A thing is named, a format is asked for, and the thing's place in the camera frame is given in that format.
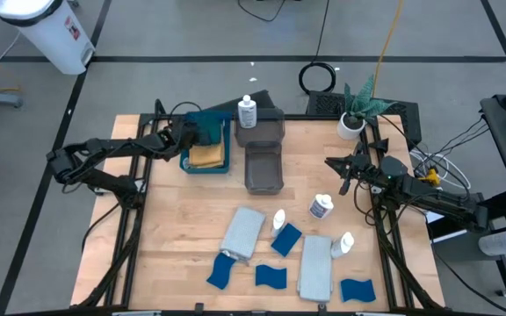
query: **white pot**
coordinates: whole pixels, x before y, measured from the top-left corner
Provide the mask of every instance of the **white pot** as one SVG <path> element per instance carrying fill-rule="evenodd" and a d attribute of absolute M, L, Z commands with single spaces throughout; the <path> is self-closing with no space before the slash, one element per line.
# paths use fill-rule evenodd
<path fill-rule="evenodd" d="M 341 118 L 339 119 L 339 123 L 337 124 L 337 134 L 344 140 L 354 140 L 360 135 L 360 132 L 362 132 L 362 130 L 366 127 L 366 121 L 363 120 L 362 126 L 356 130 L 353 130 L 343 123 L 345 115 L 347 115 L 347 113 L 343 113 L 343 115 L 341 115 Z"/>

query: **white trash can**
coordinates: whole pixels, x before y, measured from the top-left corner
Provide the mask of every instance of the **white trash can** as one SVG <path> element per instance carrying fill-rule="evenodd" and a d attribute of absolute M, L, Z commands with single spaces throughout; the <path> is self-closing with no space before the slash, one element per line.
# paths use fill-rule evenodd
<path fill-rule="evenodd" d="M 15 25 L 66 75 L 84 72 L 95 53 L 66 0 L 0 0 L 0 19 Z"/>

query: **potted plant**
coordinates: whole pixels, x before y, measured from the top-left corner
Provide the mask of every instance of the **potted plant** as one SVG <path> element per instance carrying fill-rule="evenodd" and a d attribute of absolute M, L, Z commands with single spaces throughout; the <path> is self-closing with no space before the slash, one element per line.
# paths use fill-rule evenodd
<path fill-rule="evenodd" d="M 344 85 L 345 112 L 337 124 L 337 133 L 344 140 L 354 140 L 365 128 L 365 119 L 375 117 L 393 103 L 372 98 L 374 75 L 371 75 L 357 95 L 351 94 L 349 84 Z"/>

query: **blue napkin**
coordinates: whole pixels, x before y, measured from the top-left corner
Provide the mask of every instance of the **blue napkin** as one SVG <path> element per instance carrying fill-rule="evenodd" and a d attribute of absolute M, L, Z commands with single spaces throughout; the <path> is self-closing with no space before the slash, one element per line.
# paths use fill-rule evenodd
<path fill-rule="evenodd" d="M 341 299 L 343 302 L 349 299 L 356 299 L 361 302 L 370 303 L 376 299 L 372 280 L 363 282 L 351 279 L 341 281 Z"/>
<path fill-rule="evenodd" d="M 269 285 L 273 289 L 286 288 L 286 268 L 274 269 L 266 264 L 255 267 L 255 285 Z"/>
<path fill-rule="evenodd" d="M 282 232 L 278 234 L 277 239 L 271 244 L 271 247 L 277 250 L 279 254 L 286 257 L 301 235 L 301 231 L 294 227 L 294 225 L 288 223 L 282 229 Z"/>
<path fill-rule="evenodd" d="M 235 259 L 219 253 L 214 259 L 212 274 L 206 280 L 211 285 L 224 290 L 229 282 L 229 272 L 235 263 Z"/>

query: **trash can lid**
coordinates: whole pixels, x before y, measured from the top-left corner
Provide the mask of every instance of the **trash can lid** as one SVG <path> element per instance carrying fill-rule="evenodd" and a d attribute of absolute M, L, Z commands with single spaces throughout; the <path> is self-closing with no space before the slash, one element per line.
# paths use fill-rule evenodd
<path fill-rule="evenodd" d="M 61 0 L 0 0 L 0 17 L 16 20 L 36 18 Z"/>

